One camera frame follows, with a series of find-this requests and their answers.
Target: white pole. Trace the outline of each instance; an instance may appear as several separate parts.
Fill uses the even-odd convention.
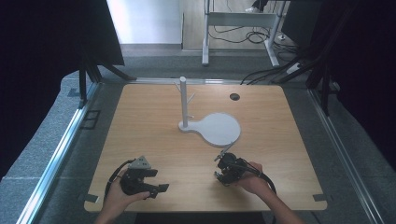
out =
[[[187,128],[189,126],[188,117],[189,114],[187,112],[187,86],[186,86],[186,78],[180,78],[180,95],[181,95],[181,115],[183,117],[183,128]]]

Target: hand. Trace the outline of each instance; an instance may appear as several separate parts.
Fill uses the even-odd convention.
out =
[[[147,199],[149,192],[140,192],[134,195],[126,195],[121,188],[120,178],[117,177],[111,184],[110,190],[106,196],[102,211],[99,213],[99,217],[95,223],[112,223],[129,204],[139,200]]]
[[[260,172],[262,172],[261,164],[258,164],[254,161],[251,161],[249,164],[251,166],[253,166],[254,168],[258,169]],[[263,190],[271,190],[270,187],[268,186],[268,183],[265,180],[259,178],[258,176],[254,175],[251,172],[245,172],[242,175],[242,178],[239,179],[234,184],[236,186],[242,187],[247,192],[250,192],[250,193],[253,193],[256,195],[259,192],[262,192]]]

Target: desk leg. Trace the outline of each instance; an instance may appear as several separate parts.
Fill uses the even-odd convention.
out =
[[[202,45],[202,65],[209,65],[209,4],[210,0],[205,0],[205,34],[204,43]]]
[[[274,45],[277,29],[279,28],[280,19],[282,19],[283,9],[285,8],[285,5],[286,5],[286,1],[282,1],[282,5],[280,6],[279,10],[276,13],[276,18],[274,21],[274,25],[271,29],[270,38],[264,41],[265,48],[267,49],[268,56],[270,57],[273,67],[279,66],[279,62],[277,61],[277,58],[274,54],[273,45]]]

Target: table surface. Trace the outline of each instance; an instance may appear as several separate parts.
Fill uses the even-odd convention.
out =
[[[188,85],[192,120],[214,112],[234,116],[241,135],[229,152],[261,163],[275,183],[278,196],[293,210],[323,210],[326,201],[283,90],[278,86]],[[238,101],[230,98],[240,95]],[[182,133],[180,93],[175,85],[130,84],[124,87],[85,202],[87,211],[100,211],[111,174],[125,161],[142,155],[158,170],[146,177],[151,185],[170,184],[156,199],[131,204],[135,212],[263,211],[269,208],[243,189],[224,187],[215,177],[214,159],[221,148],[210,146],[197,133]]]

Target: black hole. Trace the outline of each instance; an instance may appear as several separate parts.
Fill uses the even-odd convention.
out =
[[[237,100],[239,100],[241,97],[239,96],[239,94],[237,94],[237,93],[232,93],[231,95],[230,95],[230,99],[232,99],[232,100],[234,100],[234,101],[237,101]]]

